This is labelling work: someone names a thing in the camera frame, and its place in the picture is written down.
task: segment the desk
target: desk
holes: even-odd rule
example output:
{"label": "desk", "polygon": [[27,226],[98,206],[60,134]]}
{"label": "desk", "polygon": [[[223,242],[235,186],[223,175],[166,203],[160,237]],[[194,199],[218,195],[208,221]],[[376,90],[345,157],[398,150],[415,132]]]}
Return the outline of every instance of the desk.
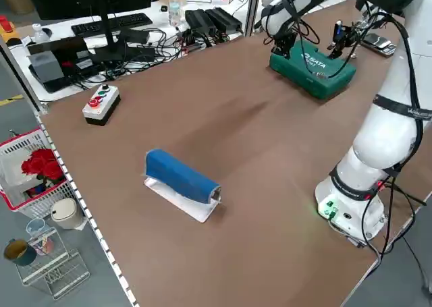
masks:
{"label": "desk", "polygon": [[[190,2],[188,2],[188,4],[185,6],[185,10],[211,9],[214,7],[222,7],[227,12],[234,13],[239,8],[239,6],[242,5],[242,2],[239,0],[234,0],[229,5],[227,5],[226,2],[222,3],[221,0],[212,0],[212,3],[208,3],[209,1],[210,0],[190,0]],[[333,5],[335,3],[339,3],[341,1],[344,1],[344,0],[326,1],[322,5],[314,8],[311,12],[323,9],[324,7],[328,7],[330,5]],[[144,12],[153,21],[153,24],[147,25],[147,26],[142,26],[142,27],[137,27],[134,29],[159,28],[159,29],[163,30],[164,32],[166,32],[168,37],[174,36],[176,33],[176,30],[175,30],[175,28],[173,28],[169,25],[168,14],[166,12],[165,13],[161,12],[160,9],[161,9],[161,3],[156,1],[156,2],[152,3],[150,8],[140,9],[140,10],[136,10],[136,11],[128,11],[128,12],[124,12],[124,13],[118,13],[117,16],[123,16],[123,15],[128,15],[128,14],[137,13],[137,12]],[[247,10],[248,10],[248,4],[246,3],[245,6],[241,7],[234,14],[234,16],[236,18],[238,18],[243,24],[246,21]],[[257,19],[259,19],[261,17],[261,10],[262,10],[262,5],[260,3],[259,9],[258,9],[258,14],[256,17]],[[93,16],[93,19],[94,20],[101,20],[101,18],[99,16]],[[57,23],[57,24],[48,25],[46,27],[50,28],[53,31],[53,35],[51,37],[51,40],[58,40],[58,39],[66,38],[66,37],[71,37],[74,35],[72,30],[71,30],[72,25],[82,24],[82,23],[91,22],[91,21],[92,21],[91,17],[85,17],[85,18],[79,18],[79,19],[75,19],[75,20],[67,20],[64,22]],[[185,30],[187,28],[188,28],[188,25],[185,22],[180,26],[180,30]],[[29,29],[21,28],[20,30],[23,32],[27,32],[26,34],[23,35],[23,37],[26,36],[27,34],[29,34],[29,32],[28,32]],[[233,38],[236,38],[238,36],[240,36],[240,34],[232,34],[230,36],[230,38],[233,39]],[[157,39],[159,39],[159,37],[160,37],[159,34],[153,34],[152,33],[150,42],[157,41]],[[89,49],[92,49],[95,46],[94,41],[95,41],[95,38],[86,38],[86,42],[88,43]],[[30,61],[27,58],[28,52],[27,52],[26,48],[25,47],[16,47],[16,48],[12,49],[11,52],[12,52],[12,55],[15,57],[18,65],[20,66],[21,70],[24,72],[24,75],[27,78],[27,80],[29,81],[31,87],[33,88],[34,93],[36,94],[37,98],[40,101],[44,101],[44,102],[57,101],[59,99],[70,96],[72,94],[82,92],[82,89],[78,86],[68,86],[67,88],[64,88],[58,92],[48,93],[45,90],[45,88],[43,87],[43,85],[37,81],[37,79],[30,73],[30,70],[28,69],[28,66],[30,65]],[[103,78],[100,77],[98,79],[98,77],[92,77],[91,80],[102,81]],[[90,84],[90,83],[86,83],[86,82],[84,82],[83,84],[87,87],[92,87],[95,85],[95,84]]]}
{"label": "desk", "polygon": [[[305,20],[326,36],[357,15],[350,1]],[[390,27],[383,34],[397,40]],[[141,306],[339,306],[375,259],[318,216],[314,189],[349,149],[391,59],[360,48],[349,89],[322,103],[268,68],[263,37],[117,81],[121,104],[105,127],[82,117],[93,90],[42,117]],[[202,67],[194,84],[184,79]],[[432,189],[431,142],[426,134],[400,176],[421,198]],[[152,148],[222,185],[223,205],[206,223],[143,185]],[[409,215],[396,199],[394,232]]]}

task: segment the gray device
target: gray device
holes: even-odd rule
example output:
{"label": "gray device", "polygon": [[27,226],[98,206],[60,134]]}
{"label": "gray device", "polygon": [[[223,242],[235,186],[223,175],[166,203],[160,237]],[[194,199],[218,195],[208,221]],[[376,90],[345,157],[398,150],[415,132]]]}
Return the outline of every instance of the gray device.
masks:
{"label": "gray device", "polygon": [[374,32],[370,32],[365,36],[362,45],[384,57],[392,56],[396,50],[396,46],[390,40]]}
{"label": "gray device", "polygon": [[42,83],[64,77],[63,71],[53,52],[45,51],[30,55],[29,60]]}

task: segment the red basket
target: red basket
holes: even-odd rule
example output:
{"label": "red basket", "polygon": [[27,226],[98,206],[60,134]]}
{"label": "red basket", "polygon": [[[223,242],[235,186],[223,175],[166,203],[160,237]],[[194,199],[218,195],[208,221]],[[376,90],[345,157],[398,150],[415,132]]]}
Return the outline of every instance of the red basket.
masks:
{"label": "red basket", "polygon": [[[0,144],[0,155],[14,155],[14,151],[25,148],[34,151],[38,148],[50,148],[41,129],[16,136]],[[18,192],[9,186],[0,171],[0,195],[11,211],[19,211],[30,218],[44,218],[50,214],[51,206],[64,198],[74,198],[74,191],[68,181],[61,182],[34,198]]]}

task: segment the mug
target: mug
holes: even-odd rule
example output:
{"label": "mug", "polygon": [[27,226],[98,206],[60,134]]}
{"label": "mug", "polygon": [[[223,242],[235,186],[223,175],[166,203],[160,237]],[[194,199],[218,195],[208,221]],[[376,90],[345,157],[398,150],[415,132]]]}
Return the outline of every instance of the mug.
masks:
{"label": "mug", "polygon": [[37,252],[26,241],[12,239],[6,246],[3,256],[16,265],[25,267],[36,260]]}

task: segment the green case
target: green case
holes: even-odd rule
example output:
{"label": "green case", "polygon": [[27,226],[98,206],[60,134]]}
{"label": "green case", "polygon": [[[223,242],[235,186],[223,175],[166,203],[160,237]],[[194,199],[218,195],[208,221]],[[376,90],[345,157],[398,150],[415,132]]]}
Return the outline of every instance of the green case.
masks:
{"label": "green case", "polygon": [[296,42],[294,47],[292,47],[290,59],[272,53],[270,67],[303,87],[308,93],[318,99],[328,99],[350,83],[356,73],[356,68],[353,65],[348,63],[334,78],[324,78],[336,73],[344,64],[344,61],[341,59],[329,59],[324,54],[318,52],[316,46],[308,42],[304,41],[303,47],[309,70],[319,73],[318,76],[312,75],[307,70],[303,60],[300,41]]}

